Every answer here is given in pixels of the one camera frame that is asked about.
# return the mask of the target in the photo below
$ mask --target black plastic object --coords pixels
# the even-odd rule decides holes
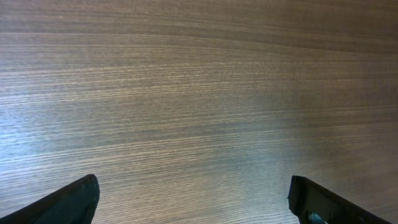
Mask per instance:
[[[305,177],[292,177],[288,199],[301,224],[390,224]]]
[[[89,174],[66,187],[0,219],[0,224],[90,224],[100,187]]]

